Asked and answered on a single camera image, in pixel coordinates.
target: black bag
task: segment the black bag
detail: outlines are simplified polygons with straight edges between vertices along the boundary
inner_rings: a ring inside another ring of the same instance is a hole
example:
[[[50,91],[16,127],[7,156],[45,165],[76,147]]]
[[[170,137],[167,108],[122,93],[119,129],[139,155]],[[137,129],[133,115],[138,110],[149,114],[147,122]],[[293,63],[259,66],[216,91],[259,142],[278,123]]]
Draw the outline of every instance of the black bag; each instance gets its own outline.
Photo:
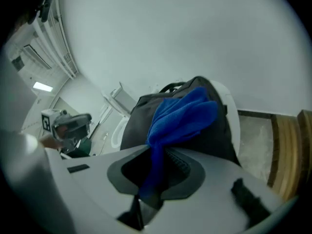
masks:
[[[217,118],[210,126],[201,130],[199,135],[173,146],[227,159],[240,165],[232,145],[231,130],[226,118],[227,108],[222,104],[215,88],[204,77],[195,77],[188,82],[171,83],[158,94],[142,96],[131,112],[120,149],[124,150],[145,144],[154,113],[163,99],[182,98],[196,87],[205,87],[208,99],[217,102]]]

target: blue towel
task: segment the blue towel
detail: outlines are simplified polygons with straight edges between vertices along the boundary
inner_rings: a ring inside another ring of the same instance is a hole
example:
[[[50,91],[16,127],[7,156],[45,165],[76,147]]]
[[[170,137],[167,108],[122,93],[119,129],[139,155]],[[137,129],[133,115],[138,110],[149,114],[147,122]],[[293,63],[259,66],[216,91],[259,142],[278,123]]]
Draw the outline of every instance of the blue towel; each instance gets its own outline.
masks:
[[[139,189],[147,197],[163,180],[163,146],[181,143],[198,135],[217,117],[217,103],[208,101],[206,89],[198,87],[183,98],[165,98],[153,116],[146,144],[152,148],[152,167]]]

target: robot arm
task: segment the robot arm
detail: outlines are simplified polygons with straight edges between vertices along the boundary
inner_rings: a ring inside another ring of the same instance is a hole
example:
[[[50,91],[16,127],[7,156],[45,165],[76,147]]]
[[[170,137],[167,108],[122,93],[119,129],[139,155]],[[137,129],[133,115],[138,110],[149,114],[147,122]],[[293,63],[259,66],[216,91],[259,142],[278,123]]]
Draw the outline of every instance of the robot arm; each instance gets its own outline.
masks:
[[[46,109],[41,112],[41,118],[43,129],[67,149],[65,154],[72,152],[79,140],[90,133],[90,114],[71,116],[66,110]]]

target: green object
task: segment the green object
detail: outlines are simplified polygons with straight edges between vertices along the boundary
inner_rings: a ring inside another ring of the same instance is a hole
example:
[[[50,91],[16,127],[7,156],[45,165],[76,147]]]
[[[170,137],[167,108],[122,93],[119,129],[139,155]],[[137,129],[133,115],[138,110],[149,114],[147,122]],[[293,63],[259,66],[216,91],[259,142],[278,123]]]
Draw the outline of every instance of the green object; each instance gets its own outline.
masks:
[[[91,151],[91,140],[87,137],[81,139],[80,145],[74,151],[68,154],[72,158],[88,157]]]

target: ceiling light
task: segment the ceiling light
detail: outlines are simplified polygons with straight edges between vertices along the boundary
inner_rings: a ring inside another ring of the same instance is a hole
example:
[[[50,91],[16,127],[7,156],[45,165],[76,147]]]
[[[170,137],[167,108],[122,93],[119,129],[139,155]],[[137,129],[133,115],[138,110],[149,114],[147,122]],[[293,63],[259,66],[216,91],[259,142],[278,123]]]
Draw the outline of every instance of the ceiling light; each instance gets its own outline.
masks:
[[[48,92],[51,92],[53,89],[53,87],[50,87],[48,85],[44,85],[44,84],[37,82],[37,81],[36,81],[35,85],[33,86],[33,88],[37,88],[37,89],[48,91]]]

